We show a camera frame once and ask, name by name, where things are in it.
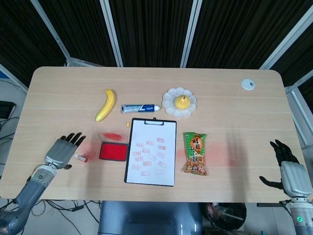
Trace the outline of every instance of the wooden table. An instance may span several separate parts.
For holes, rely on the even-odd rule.
[[[241,80],[256,88],[246,91]],[[122,114],[122,103],[161,105],[169,88],[184,87],[197,98],[188,118],[156,113]],[[112,112],[101,122],[94,118],[106,100],[104,89],[117,93]],[[132,118],[177,121],[175,186],[124,183],[126,162],[98,159],[100,132],[130,133]],[[280,75],[270,70],[214,70],[164,68],[43,67],[34,72],[22,116],[0,182],[0,196],[14,198],[34,167],[61,135],[83,132],[87,138],[72,158],[70,170],[58,173],[42,199],[89,199],[181,202],[277,202],[281,190],[266,187],[263,175],[279,181],[275,153],[269,141],[289,145],[304,163]],[[209,176],[184,173],[182,133],[207,134]]]

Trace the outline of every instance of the black curtain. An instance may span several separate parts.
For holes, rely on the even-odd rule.
[[[189,68],[259,69],[312,0],[204,0]]]
[[[71,57],[116,66],[99,0],[39,0]]]
[[[111,0],[125,67],[179,67],[192,0]]]
[[[293,85],[313,69],[313,24],[302,33],[271,69],[282,75],[285,86]]]
[[[35,69],[66,59],[30,1],[0,2],[0,63],[26,86]]]
[[[304,100],[313,113],[313,77],[298,87]]]

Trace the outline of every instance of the clipboard clip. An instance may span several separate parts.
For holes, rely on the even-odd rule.
[[[164,126],[164,121],[146,121],[145,120],[145,125],[159,125],[159,126]]]

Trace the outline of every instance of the red stamp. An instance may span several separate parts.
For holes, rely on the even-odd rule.
[[[156,170],[156,175],[164,175],[164,170]]]
[[[149,154],[148,158],[151,159],[151,160],[153,160],[153,161],[155,161],[155,160],[157,159],[156,156],[153,156],[153,155],[151,155],[151,154]]]
[[[156,154],[158,157],[161,157],[161,158],[164,158],[165,157],[165,154],[164,153],[157,153]]]
[[[162,139],[162,138],[157,138],[157,139],[156,139],[156,141],[157,141],[157,142],[164,143],[165,139]]]
[[[135,158],[135,161],[136,161],[136,162],[139,162],[139,161],[142,161],[142,160],[143,160],[143,157],[136,157],[136,158]]]
[[[163,163],[163,162],[158,162],[158,165],[162,168],[166,168],[167,164]]]
[[[141,153],[140,152],[133,152],[133,156],[140,156]]]
[[[143,165],[152,165],[152,162],[142,162]]]
[[[143,149],[141,150],[141,152],[143,152],[143,153],[150,153],[150,149],[148,149],[148,148],[143,148]]]
[[[145,145],[143,143],[136,143],[136,147],[141,147],[143,148]]]
[[[158,148],[158,149],[165,150],[165,149],[166,149],[166,146],[164,146],[164,145],[158,145],[157,148]]]
[[[140,170],[140,166],[139,166],[139,165],[132,165],[132,169],[134,169],[134,170]]]
[[[142,171],[141,176],[149,176],[150,172],[149,171]]]
[[[155,145],[155,143],[153,141],[146,141],[146,144],[148,144],[148,145]]]

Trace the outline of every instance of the white grommet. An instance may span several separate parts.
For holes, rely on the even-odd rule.
[[[241,86],[248,91],[251,91],[255,88],[255,82],[249,78],[245,78],[241,81]]]

